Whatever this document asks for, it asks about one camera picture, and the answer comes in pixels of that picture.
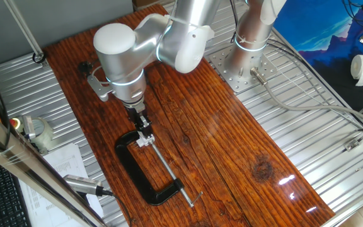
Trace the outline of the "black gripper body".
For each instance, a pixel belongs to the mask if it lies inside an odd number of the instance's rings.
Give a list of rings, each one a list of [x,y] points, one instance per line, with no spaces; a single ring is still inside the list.
[[[135,108],[126,108],[126,111],[128,113],[129,119],[131,122],[137,125],[142,125],[143,121],[141,117],[146,116],[146,109],[143,110],[137,110]]]

